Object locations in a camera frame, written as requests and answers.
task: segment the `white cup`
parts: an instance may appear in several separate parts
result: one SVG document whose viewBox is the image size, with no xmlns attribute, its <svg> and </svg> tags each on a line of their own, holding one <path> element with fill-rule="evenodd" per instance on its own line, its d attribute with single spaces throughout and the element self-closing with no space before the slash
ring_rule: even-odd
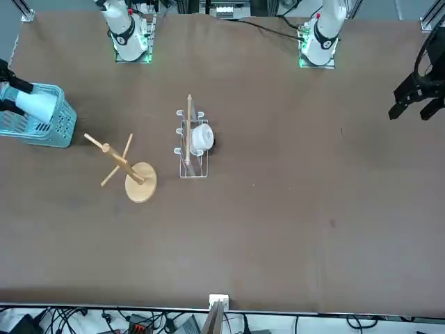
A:
<svg viewBox="0 0 445 334">
<path fill-rule="evenodd" d="M 49 123 L 56 108 L 57 97 L 44 92 L 31 94 L 19 90 L 15 105 L 38 120 Z"/>
<path fill-rule="evenodd" d="M 194 155 L 198 155 L 198 151 L 210 150 L 213 146 L 213 131 L 211 131 L 210 126 L 206 123 L 192 129 L 191 137 L 190 151 Z"/>
</svg>

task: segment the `brown table surface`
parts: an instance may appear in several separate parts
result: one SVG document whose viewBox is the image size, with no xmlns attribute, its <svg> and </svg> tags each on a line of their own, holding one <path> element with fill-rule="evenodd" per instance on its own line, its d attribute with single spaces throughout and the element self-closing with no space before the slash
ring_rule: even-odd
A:
<svg viewBox="0 0 445 334">
<path fill-rule="evenodd" d="M 278 19 L 258 22 L 288 30 Z M 79 120 L 66 150 L 0 140 L 0 299 L 444 315 L 445 115 L 390 121 L 417 22 L 345 23 L 336 70 L 294 41 L 204 15 L 159 20 L 154 62 L 116 65 L 101 13 L 38 13 L 17 76 L 56 84 Z M 177 109 L 191 93 L 218 142 L 181 180 Z M 150 162 L 132 203 L 88 132 Z"/>
</svg>

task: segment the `cable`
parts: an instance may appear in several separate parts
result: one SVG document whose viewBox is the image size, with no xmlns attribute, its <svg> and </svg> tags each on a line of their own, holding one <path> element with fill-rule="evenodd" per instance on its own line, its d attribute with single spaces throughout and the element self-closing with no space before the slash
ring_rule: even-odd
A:
<svg viewBox="0 0 445 334">
<path fill-rule="evenodd" d="M 76 331 L 75 331 L 74 329 L 72 329 L 72 327 L 71 327 L 71 325 L 70 325 L 69 318 L 72 317 L 73 314 L 77 312 L 77 309 L 75 308 L 75 309 L 71 310 L 71 313 L 70 313 L 70 310 L 62 310 L 62 311 L 59 311 L 59 314 L 60 314 L 60 312 L 62 312 L 62 319 L 63 319 L 63 320 L 60 322 L 60 324 L 59 324 L 60 333 L 63 333 L 63 327 L 65 327 L 65 325 L 68 325 L 68 328 L 69 328 L 69 330 L 70 330 L 70 333 L 71 333 L 71 334 L 76 334 Z"/>
<path fill-rule="evenodd" d="M 283 7 L 285 7 L 288 10 L 288 12 L 290 12 L 291 10 L 297 8 L 301 1 L 302 0 L 295 0 L 295 2 L 293 3 L 286 3 L 285 0 L 280 0 L 280 3 Z"/>
<path fill-rule="evenodd" d="M 125 319 L 126 322 L 130 322 L 131 317 L 129 315 L 123 315 L 122 312 L 120 312 L 119 308 L 118 308 L 118 312 L 122 316 L 122 318 Z"/>
<path fill-rule="evenodd" d="M 51 316 L 51 323 L 49 324 L 49 326 L 47 327 L 46 331 L 43 334 L 47 334 L 49 329 L 51 329 L 51 334 L 53 334 L 53 325 L 54 325 L 54 322 L 55 322 L 54 315 L 56 315 L 56 311 L 55 310 L 54 310 L 54 312 L 53 312 L 53 314 Z"/>
<path fill-rule="evenodd" d="M 162 326 L 162 319 L 163 319 L 163 317 L 167 317 L 165 314 L 164 314 L 164 312 L 162 312 L 161 314 L 160 314 L 160 316 L 158 316 L 156 319 L 154 319 L 153 321 L 152 321 L 152 324 L 153 324 L 153 331 L 157 331 L 158 329 L 160 329 L 160 327 Z M 159 322 L 159 325 L 158 326 L 155 326 L 155 321 L 158 319 L 158 318 L 161 318 L 161 321 Z"/>
<path fill-rule="evenodd" d="M 228 321 L 228 320 L 233 320 L 233 319 L 239 319 L 239 317 L 226 318 L 226 319 L 225 319 L 225 320 L 223 320 L 223 321 Z"/>
<path fill-rule="evenodd" d="M 227 315 L 226 315 L 226 314 L 224 314 L 224 317 L 225 317 L 225 319 L 226 319 L 226 321 L 227 321 L 227 326 L 229 327 L 229 332 L 230 332 L 230 334 L 232 334 L 232 327 L 230 327 L 230 321 L 229 321 L 229 318 L 227 318 Z"/>
<path fill-rule="evenodd" d="M 295 4 L 292 7 L 290 7 L 286 12 L 284 12 L 283 15 L 278 15 L 278 16 L 285 16 L 286 14 L 291 12 L 292 10 L 296 9 L 301 1 L 303 1 L 303 0 L 299 0 L 299 1 L 295 2 Z"/>
<path fill-rule="evenodd" d="M 445 84 L 445 80 L 425 80 L 420 74 L 419 74 L 419 65 L 420 62 L 425 56 L 425 50 L 428 47 L 428 45 L 431 43 L 431 40 L 435 37 L 437 30 L 442 26 L 442 24 L 445 22 L 445 15 L 443 15 L 440 20 L 436 23 L 435 27 L 430 32 L 430 35 L 425 40 L 425 42 L 422 45 L 422 48 L 420 49 L 419 53 L 416 57 L 416 62 L 414 63 L 414 80 L 419 84 L 423 86 L 436 86 L 436 85 L 442 85 Z"/>
<path fill-rule="evenodd" d="M 255 26 L 257 28 L 263 29 L 265 31 L 269 31 L 271 33 L 276 33 L 277 35 L 280 35 L 280 36 L 291 38 L 293 40 L 300 40 L 301 42 L 305 41 L 302 37 L 298 37 L 298 36 L 294 36 L 294 35 L 288 35 L 287 33 L 280 33 L 279 31 L 272 30 L 270 28 L 266 28 L 265 26 L 260 26 L 259 24 L 256 24 L 256 23 L 252 23 L 252 22 L 248 22 L 248 21 L 242 21 L 242 20 L 239 20 L 239 19 L 228 19 L 226 21 L 242 22 L 242 23 L 250 24 L 251 26 Z"/>
<path fill-rule="evenodd" d="M 298 319 L 299 319 L 300 317 L 297 315 L 296 316 L 296 318 L 295 318 L 295 328 L 293 329 L 293 334 L 297 334 L 297 331 L 298 331 L 298 329 L 297 329 L 297 325 L 298 325 Z"/>
<path fill-rule="evenodd" d="M 252 332 L 250 331 L 250 328 L 249 328 L 248 318 L 245 316 L 244 313 L 243 313 L 243 319 L 244 319 L 244 331 L 243 331 L 243 334 L 252 334 Z"/>
<path fill-rule="evenodd" d="M 106 324 L 108 325 L 108 328 L 110 329 L 110 331 L 114 334 L 117 334 L 116 331 L 111 327 L 110 323 L 111 323 L 111 316 L 108 313 L 105 313 L 105 310 L 102 310 L 102 319 L 105 320 Z"/>
<path fill-rule="evenodd" d="M 171 333 L 175 332 L 175 330 L 176 330 L 176 328 L 175 328 L 175 320 L 177 318 L 179 318 L 180 316 L 186 314 L 186 313 L 185 312 L 181 312 L 178 315 L 174 316 L 172 319 L 167 317 L 167 314 L 168 314 L 168 312 L 163 314 L 163 316 L 165 317 L 165 324 L 164 324 L 164 326 L 159 326 L 158 327 L 158 329 L 161 329 L 158 332 L 158 334 L 162 333 L 163 331 L 166 332 L 167 334 L 171 334 Z"/>
<path fill-rule="evenodd" d="M 282 18 L 283 21 L 284 21 L 288 26 L 290 26 L 291 28 L 294 28 L 294 29 L 298 30 L 298 26 L 296 26 L 295 24 L 290 23 L 289 20 L 288 20 L 287 18 L 285 18 L 285 16 L 280 16 L 280 18 Z"/>
<path fill-rule="evenodd" d="M 352 317 L 352 318 L 357 322 L 357 325 L 358 325 L 358 326 L 354 326 L 354 325 L 351 324 L 351 322 L 350 322 L 350 317 Z M 373 328 L 373 327 L 376 327 L 376 326 L 377 326 L 378 319 L 371 319 L 371 320 L 374 320 L 374 323 L 373 323 L 373 324 L 363 326 L 363 325 L 360 323 L 360 320 L 359 320 L 355 315 L 347 315 L 347 316 L 346 316 L 346 322 L 348 323 L 348 325 L 349 325 L 351 328 L 360 331 L 360 334 L 363 333 L 363 330 L 364 330 L 364 329 L 370 329 L 370 328 Z"/>
<path fill-rule="evenodd" d="M 323 6 L 320 6 L 320 8 L 318 8 L 315 12 L 313 12 L 310 16 L 310 18 L 312 18 L 320 9 L 322 9 Z"/>
<path fill-rule="evenodd" d="M 408 319 L 405 318 L 405 317 L 400 317 L 400 319 L 401 319 L 403 322 L 414 322 L 414 321 L 416 320 L 416 317 L 411 317 L 411 320 L 408 320 Z"/>
</svg>

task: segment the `teal plastic basket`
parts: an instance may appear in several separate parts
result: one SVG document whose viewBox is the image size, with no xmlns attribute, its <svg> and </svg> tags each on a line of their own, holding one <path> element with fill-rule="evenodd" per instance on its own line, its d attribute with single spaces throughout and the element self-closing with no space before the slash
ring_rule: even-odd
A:
<svg viewBox="0 0 445 334">
<path fill-rule="evenodd" d="M 65 101 L 65 94 L 58 86 L 34 83 L 33 92 L 42 91 L 57 96 L 52 119 L 42 122 L 25 113 L 24 116 L 10 111 L 0 112 L 0 136 L 15 137 L 31 145 L 67 148 L 70 146 L 77 115 Z M 7 85 L 0 97 L 15 102 L 18 90 Z"/>
</svg>

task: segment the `electrical wire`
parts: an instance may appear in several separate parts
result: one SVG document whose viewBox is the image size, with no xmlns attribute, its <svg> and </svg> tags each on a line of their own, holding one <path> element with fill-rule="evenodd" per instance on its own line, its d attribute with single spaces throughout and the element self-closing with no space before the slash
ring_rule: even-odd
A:
<svg viewBox="0 0 445 334">
<path fill-rule="evenodd" d="M 47 334 L 49 329 L 51 329 L 51 334 L 53 334 L 53 325 L 54 325 L 54 322 L 55 322 L 54 315 L 56 315 L 56 310 L 54 310 L 54 312 L 53 312 L 53 314 L 51 316 L 51 323 L 49 324 L 49 326 L 47 327 L 46 331 L 43 334 Z"/>
<path fill-rule="evenodd" d="M 131 317 L 129 315 L 123 315 L 123 313 L 119 310 L 119 308 L 118 308 L 118 312 L 122 316 L 122 318 L 125 319 L 126 322 L 130 322 Z"/>
<path fill-rule="evenodd" d="M 318 11 L 320 10 L 320 9 L 322 9 L 323 8 L 323 6 L 320 6 L 319 8 L 317 8 L 317 10 L 315 11 L 315 12 L 313 12 L 312 14 L 311 14 L 311 16 L 309 16 L 310 18 L 312 18 L 316 13 L 318 13 Z"/>
<path fill-rule="evenodd" d="M 150 311 L 150 312 L 152 313 L 152 316 L 149 319 L 144 319 L 144 320 L 142 320 L 140 322 L 136 322 L 134 325 L 141 324 L 141 323 L 146 322 L 146 321 L 151 321 L 150 323 L 148 323 L 148 325 L 146 325 L 146 327 L 144 327 L 145 330 L 147 328 L 149 328 L 150 326 L 153 326 L 153 331 L 157 331 L 158 329 L 160 329 L 160 326 L 161 326 L 162 322 L 159 324 L 159 327 L 156 327 L 154 325 L 155 321 L 157 319 L 159 319 L 159 318 L 161 318 L 161 321 L 162 321 L 162 316 L 166 316 L 169 312 L 162 312 L 161 314 L 159 314 L 157 316 L 154 315 L 153 311 Z"/>
<path fill-rule="evenodd" d="M 411 320 L 408 320 L 408 319 L 405 318 L 405 317 L 400 317 L 400 319 L 401 319 L 403 322 L 414 322 L 414 321 L 416 320 L 416 317 L 411 317 Z"/>
<path fill-rule="evenodd" d="M 299 318 L 300 317 L 298 315 L 295 318 L 295 328 L 293 329 L 293 334 L 297 334 L 297 331 L 298 331 L 297 325 L 298 325 L 298 319 Z"/>
<path fill-rule="evenodd" d="M 290 23 L 290 21 L 285 18 L 285 16 L 280 16 L 280 18 L 284 21 L 284 23 L 286 23 L 288 26 L 290 26 L 291 28 L 298 30 L 298 26 L 296 26 L 295 24 Z"/>
<path fill-rule="evenodd" d="M 287 9 L 286 12 L 284 12 L 284 14 L 282 15 L 278 15 L 278 16 L 285 16 L 286 14 L 288 14 L 289 12 L 291 12 L 292 10 L 296 9 L 298 7 L 298 5 L 300 5 L 300 2 L 303 0 L 297 0 L 290 8 Z"/>
<path fill-rule="evenodd" d="M 419 74 L 419 65 L 420 62 L 426 54 L 426 48 L 431 43 L 431 40 L 435 37 L 437 30 L 442 26 L 442 24 L 445 22 L 445 15 L 443 15 L 440 20 L 436 23 L 435 27 L 430 32 L 430 35 L 426 38 L 425 42 L 422 45 L 422 48 L 420 49 L 419 53 L 417 54 L 416 61 L 414 63 L 414 80 L 420 85 L 420 86 L 436 86 L 436 85 L 442 85 L 445 84 L 445 80 L 425 80 L 420 74 Z"/>
<path fill-rule="evenodd" d="M 65 327 L 65 325 L 68 325 L 70 333 L 71 334 L 76 334 L 76 331 L 74 329 L 72 329 L 72 327 L 70 325 L 69 318 L 72 317 L 73 314 L 77 312 L 77 309 L 75 308 L 75 309 L 73 309 L 71 311 L 70 310 L 62 310 L 62 311 L 59 311 L 59 314 L 60 314 L 60 312 L 62 312 L 62 321 L 59 324 L 60 333 L 63 333 L 63 327 Z"/>
<path fill-rule="evenodd" d="M 156 318 L 155 320 L 153 320 L 153 331 L 157 331 L 158 329 L 160 329 L 160 327 L 162 327 L 162 319 L 164 318 L 164 317 L 167 317 L 167 315 L 165 315 L 163 312 L 161 313 L 161 316 L 160 316 L 160 318 L 161 318 L 161 321 L 159 322 L 159 325 L 158 326 L 155 326 L 155 321 L 158 319 L 158 318 Z"/>
<path fill-rule="evenodd" d="M 104 320 L 105 320 L 106 324 L 108 325 L 108 328 L 110 329 L 110 331 L 111 331 L 112 333 L 114 333 L 114 334 L 118 334 L 118 333 L 113 329 L 113 327 L 111 327 L 111 325 L 109 324 L 109 322 L 108 322 L 106 319 L 104 319 Z"/>
<path fill-rule="evenodd" d="M 167 314 L 168 314 L 168 312 L 163 314 L 163 316 L 165 317 L 165 324 L 164 324 L 164 326 L 161 326 L 162 322 L 159 324 L 159 327 L 157 329 L 160 329 L 160 331 L 157 334 L 162 333 L 162 332 L 166 332 L 167 334 L 170 334 L 170 329 L 168 329 L 168 327 L 167 327 L 168 321 L 174 323 L 174 321 L 177 318 L 179 318 L 180 316 L 182 316 L 182 315 L 184 315 L 186 313 L 185 312 L 181 312 L 178 315 L 175 315 L 172 319 L 168 318 Z"/>
<path fill-rule="evenodd" d="M 256 24 L 256 23 L 253 23 L 253 22 L 243 21 L 243 20 L 240 20 L 240 19 L 228 19 L 227 21 L 246 23 L 246 24 L 249 24 L 251 26 L 255 26 L 255 27 L 259 28 L 259 29 L 263 29 L 265 31 L 269 31 L 271 33 L 276 33 L 277 35 L 280 35 L 280 36 L 283 36 L 283 37 L 291 38 L 293 40 L 299 40 L 301 42 L 305 41 L 302 37 L 298 37 L 298 36 L 294 36 L 294 35 L 288 35 L 287 33 L 280 33 L 279 31 L 272 30 L 272 29 L 267 28 L 265 26 L 260 26 L 259 24 Z"/>
<path fill-rule="evenodd" d="M 355 325 L 352 325 L 352 324 L 351 324 L 351 322 L 350 322 L 350 317 L 352 317 L 352 318 L 357 322 L 357 325 L 358 325 L 358 326 L 355 326 Z M 374 320 L 374 323 L 373 323 L 373 324 L 363 326 L 362 323 L 360 322 L 360 320 L 359 320 L 355 315 L 347 315 L 347 316 L 346 316 L 346 322 L 348 323 L 348 325 L 349 325 L 352 329 L 355 329 L 355 330 L 360 331 L 360 334 L 363 333 L 363 330 L 364 330 L 364 329 L 370 329 L 370 328 L 373 328 L 373 327 L 376 327 L 376 326 L 377 326 L 378 319 L 371 319 L 371 320 Z"/>
<path fill-rule="evenodd" d="M 227 318 L 227 315 L 226 315 L 226 314 L 224 314 L 224 318 L 225 318 L 226 321 L 227 321 L 227 326 L 229 327 L 229 332 L 230 332 L 230 334 L 232 334 L 232 327 L 230 327 L 230 321 L 229 321 L 229 318 Z"/>
</svg>

